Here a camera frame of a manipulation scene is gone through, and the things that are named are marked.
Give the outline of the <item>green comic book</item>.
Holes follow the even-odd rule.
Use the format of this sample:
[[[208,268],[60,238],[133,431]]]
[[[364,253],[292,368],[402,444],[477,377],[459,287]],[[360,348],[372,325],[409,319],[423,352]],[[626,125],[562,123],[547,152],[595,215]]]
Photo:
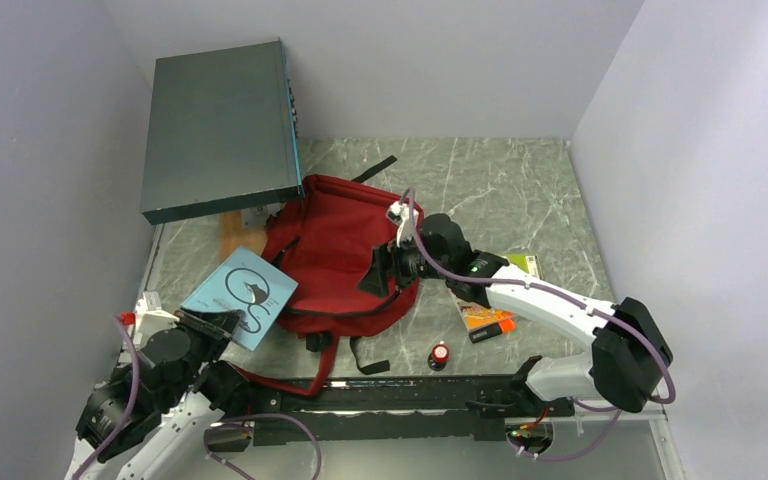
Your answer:
[[[503,254],[502,257],[507,259],[510,264],[519,267],[528,275],[534,276],[538,279],[543,279],[542,269],[537,255],[510,253]]]

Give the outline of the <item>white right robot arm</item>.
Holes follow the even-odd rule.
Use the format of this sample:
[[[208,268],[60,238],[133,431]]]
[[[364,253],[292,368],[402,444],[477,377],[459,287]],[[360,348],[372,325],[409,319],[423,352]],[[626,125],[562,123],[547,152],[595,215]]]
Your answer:
[[[398,223],[395,237],[377,245],[359,290],[385,297],[421,279],[442,279],[457,298],[516,314],[576,342],[582,353],[536,355],[511,377],[517,411],[534,415],[559,399],[601,399],[639,413],[650,402],[674,402],[671,350],[648,308],[575,294],[526,273],[509,260],[475,250],[445,214]]]

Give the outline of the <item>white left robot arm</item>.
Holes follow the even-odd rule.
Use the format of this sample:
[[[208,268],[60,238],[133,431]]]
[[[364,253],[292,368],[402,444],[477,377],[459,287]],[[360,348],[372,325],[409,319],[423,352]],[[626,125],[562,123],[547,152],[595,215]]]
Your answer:
[[[70,479],[147,479],[171,462],[189,434],[239,417],[251,385],[221,355],[240,323],[239,311],[181,309],[137,315],[124,344],[128,362],[89,396],[76,426]]]

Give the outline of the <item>orange comic book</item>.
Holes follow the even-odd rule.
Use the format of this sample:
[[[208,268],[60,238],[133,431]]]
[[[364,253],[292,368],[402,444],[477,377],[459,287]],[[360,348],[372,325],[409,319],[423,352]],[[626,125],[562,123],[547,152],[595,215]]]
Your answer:
[[[510,312],[495,308],[484,308],[476,303],[466,302],[458,298],[455,298],[455,305],[468,332],[494,323],[514,319],[514,315]]]

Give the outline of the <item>light blue book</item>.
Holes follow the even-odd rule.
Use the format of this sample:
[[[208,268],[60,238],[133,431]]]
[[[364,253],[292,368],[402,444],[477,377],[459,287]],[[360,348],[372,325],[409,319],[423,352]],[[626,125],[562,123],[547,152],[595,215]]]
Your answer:
[[[183,311],[230,313],[239,346],[254,351],[288,304],[298,283],[258,254],[237,248],[182,303]]]

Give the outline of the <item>red backpack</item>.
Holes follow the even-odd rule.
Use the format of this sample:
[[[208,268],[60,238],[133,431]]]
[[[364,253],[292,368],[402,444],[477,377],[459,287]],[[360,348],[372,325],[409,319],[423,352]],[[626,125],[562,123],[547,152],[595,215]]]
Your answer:
[[[261,256],[297,283],[277,322],[305,340],[320,361],[307,387],[244,371],[247,380],[290,394],[315,396],[333,370],[341,339],[378,335],[413,307],[418,284],[391,286],[383,297],[358,288],[374,247],[396,234],[386,211],[400,198],[366,182],[396,160],[389,156],[351,180],[308,175],[302,181],[303,196],[269,218]]]

